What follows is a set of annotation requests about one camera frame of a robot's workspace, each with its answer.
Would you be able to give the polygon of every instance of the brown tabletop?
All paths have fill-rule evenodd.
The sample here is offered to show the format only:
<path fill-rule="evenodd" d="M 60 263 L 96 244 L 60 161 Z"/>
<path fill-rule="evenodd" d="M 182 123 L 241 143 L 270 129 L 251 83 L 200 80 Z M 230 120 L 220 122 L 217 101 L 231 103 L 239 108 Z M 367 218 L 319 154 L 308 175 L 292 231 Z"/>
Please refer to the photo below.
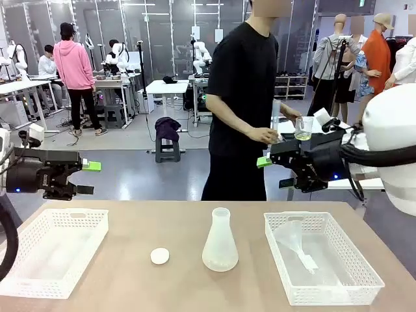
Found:
<path fill-rule="evenodd" d="M 109 210 L 109 232 L 67 300 L 0 296 L 0 312 L 407 312 L 416 311 L 416 281 L 346 203 L 50 201 L 46 208 Z M 226 273 L 204 266 L 201 254 L 211 211 L 227 207 L 239 263 Z M 327 211 L 385 282 L 371 306 L 292 307 L 265 237 L 265 212 Z M 153 265 L 150 252 L 170 251 Z"/>

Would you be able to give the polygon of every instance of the person's hand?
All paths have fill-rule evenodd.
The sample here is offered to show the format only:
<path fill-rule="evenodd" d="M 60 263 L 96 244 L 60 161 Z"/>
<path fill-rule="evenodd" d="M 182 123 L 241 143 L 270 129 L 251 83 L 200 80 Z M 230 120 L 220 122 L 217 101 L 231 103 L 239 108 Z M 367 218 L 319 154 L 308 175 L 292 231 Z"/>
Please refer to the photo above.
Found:
<path fill-rule="evenodd" d="M 278 141 L 279 134 L 276 130 L 270 128 L 251 128 L 247 137 L 256 142 L 274 144 Z"/>
<path fill-rule="evenodd" d="M 284 117 L 286 117 L 287 119 L 289 119 L 291 122 L 295 123 L 297 117 L 301 117 L 302 114 L 300 112 L 298 112 L 296 109 L 292 109 L 290 107 L 286 107 L 285 110 L 283 110 L 281 112 Z"/>
<path fill-rule="evenodd" d="M 390 88 L 392 88 L 395 85 L 396 80 L 396 76 L 392 73 L 390 78 L 388 78 L 388 80 L 385 82 L 384 89 L 389 90 Z"/>
<path fill-rule="evenodd" d="M 378 70 L 368 70 L 366 74 L 369 77 L 377 77 L 377 78 L 381 77 L 382 75 L 382 73 Z"/>

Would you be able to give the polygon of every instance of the floor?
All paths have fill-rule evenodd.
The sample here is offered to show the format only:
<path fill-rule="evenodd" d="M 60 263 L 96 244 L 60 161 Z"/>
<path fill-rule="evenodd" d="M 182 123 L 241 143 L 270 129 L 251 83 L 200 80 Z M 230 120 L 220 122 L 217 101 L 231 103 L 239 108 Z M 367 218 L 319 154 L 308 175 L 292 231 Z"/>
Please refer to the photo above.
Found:
<path fill-rule="evenodd" d="M 309 101 L 289 101 L 288 105 L 306 113 Z M 358 104 L 350 104 L 349 122 L 355 121 Z M 176 118 L 188 119 L 187 112 L 175 112 Z M 149 128 L 154 138 L 154 121 L 161 116 L 161 108 L 149 116 Z M 57 125 L 68 113 L 61 113 L 47 120 L 48 125 Z M 195 137 L 208 133 L 208 125 L 188 128 Z M 18 140 L 16 132 L 12 134 Z M 102 172 L 77 172 L 70 177 L 75 184 L 93 185 L 93 196 L 80 195 L 74 200 L 199 200 L 209 173 L 208 139 L 190 138 L 181 134 L 179 143 L 187 148 L 178 163 L 155 163 L 154 155 L 146 150 L 154 147 L 144 116 L 138 116 L 126 130 L 110 130 L 110 133 L 96 138 L 91 131 L 85 131 L 76 146 L 73 137 L 61 133 L 45 140 L 45 148 L 50 150 L 80 150 L 81 156 L 102 163 Z M 268 200 L 284 201 L 287 191 L 278 188 L 279 180 L 289 177 L 289 170 L 280 166 L 270 166 L 265 170 Z M 41 194 L 9 194 L 23 220 L 31 216 L 44 203 Z M 325 190 L 309 194 L 295 192 L 294 200 L 348 202 L 352 207 L 357 200 L 349 191 Z M 401 213 L 394 208 L 385 193 L 372 193 L 364 220 L 388 245 L 403 265 L 416 278 L 416 218 Z"/>

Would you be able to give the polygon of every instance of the yellow liquid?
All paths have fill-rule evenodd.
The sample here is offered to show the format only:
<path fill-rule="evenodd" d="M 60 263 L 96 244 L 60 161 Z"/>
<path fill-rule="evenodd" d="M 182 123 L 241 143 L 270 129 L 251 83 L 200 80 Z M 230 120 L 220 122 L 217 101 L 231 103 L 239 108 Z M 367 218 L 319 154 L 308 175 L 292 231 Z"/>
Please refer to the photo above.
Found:
<path fill-rule="evenodd" d="M 294 134 L 294 137 L 301 141 L 308 141 L 311 139 L 312 134 L 309 132 L 300 131 Z"/>

